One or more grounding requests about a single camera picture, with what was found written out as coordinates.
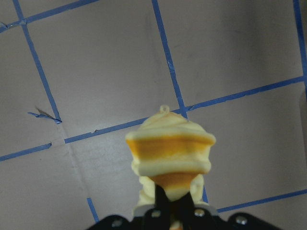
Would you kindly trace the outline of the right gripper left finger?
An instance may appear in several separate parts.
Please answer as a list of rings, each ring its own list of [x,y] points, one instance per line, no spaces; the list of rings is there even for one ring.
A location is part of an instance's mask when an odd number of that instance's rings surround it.
[[[169,200],[162,187],[155,185],[155,202],[142,220],[142,230],[168,230],[170,227]]]

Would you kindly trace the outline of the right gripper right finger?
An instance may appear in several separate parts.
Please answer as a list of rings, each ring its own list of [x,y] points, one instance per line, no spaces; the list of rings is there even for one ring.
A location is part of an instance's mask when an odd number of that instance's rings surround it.
[[[216,210],[210,205],[194,204],[191,194],[179,200],[179,219],[184,230],[215,230]]]

